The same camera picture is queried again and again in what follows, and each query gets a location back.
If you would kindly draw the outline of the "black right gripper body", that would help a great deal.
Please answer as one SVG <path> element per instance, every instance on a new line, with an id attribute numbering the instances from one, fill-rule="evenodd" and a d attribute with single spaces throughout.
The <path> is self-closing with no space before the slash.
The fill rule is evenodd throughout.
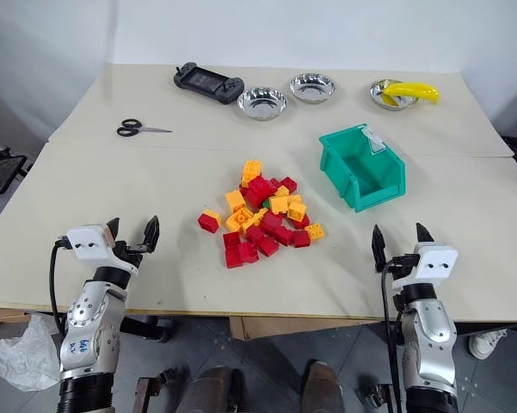
<path id="1" fill-rule="evenodd" d="M 389 260 L 385 269 L 392 275 L 393 280 L 400 280 L 412 272 L 412 269 L 418 265 L 420 256 L 418 254 L 404 254 L 395 256 Z"/>

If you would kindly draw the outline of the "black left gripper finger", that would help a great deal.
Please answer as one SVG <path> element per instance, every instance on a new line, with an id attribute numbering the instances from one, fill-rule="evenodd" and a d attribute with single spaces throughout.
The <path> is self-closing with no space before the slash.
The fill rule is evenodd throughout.
<path id="1" fill-rule="evenodd" d="M 159 219 L 157 215 L 154 215 L 146 224 L 144 230 L 144 240 L 140 244 L 131 245 L 126 247 L 126 251 L 129 254 L 145 254 L 153 253 L 160 236 Z"/>
<path id="2" fill-rule="evenodd" d="M 106 223 L 105 241 L 107 242 L 108 247 L 112 249 L 115 247 L 115 241 L 119 231 L 119 223 L 120 219 L 118 217 L 115 217 Z"/>

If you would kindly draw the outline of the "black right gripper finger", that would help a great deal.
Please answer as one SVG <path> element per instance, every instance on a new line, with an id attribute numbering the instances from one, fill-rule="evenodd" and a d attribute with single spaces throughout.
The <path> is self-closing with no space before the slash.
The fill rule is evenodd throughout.
<path id="1" fill-rule="evenodd" d="M 416 223 L 415 228 L 417 244 L 415 246 L 414 253 L 420 255 L 422 254 L 423 250 L 435 246 L 435 241 L 431 234 L 428 232 L 428 229 L 421 223 Z"/>
<path id="2" fill-rule="evenodd" d="M 381 273 L 386 265 L 385 241 L 378 225 L 372 231 L 372 254 L 375 262 L 375 271 Z"/>

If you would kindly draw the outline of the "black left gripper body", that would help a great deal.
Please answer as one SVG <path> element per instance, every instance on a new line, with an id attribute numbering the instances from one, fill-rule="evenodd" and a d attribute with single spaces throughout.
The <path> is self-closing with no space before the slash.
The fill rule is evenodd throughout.
<path id="1" fill-rule="evenodd" d="M 113 252 L 123 262 L 128 262 L 135 268 L 139 268 L 143 260 L 143 254 L 150 254 L 152 246 L 149 243 L 128 245 L 125 241 L 116 241 Z"/>

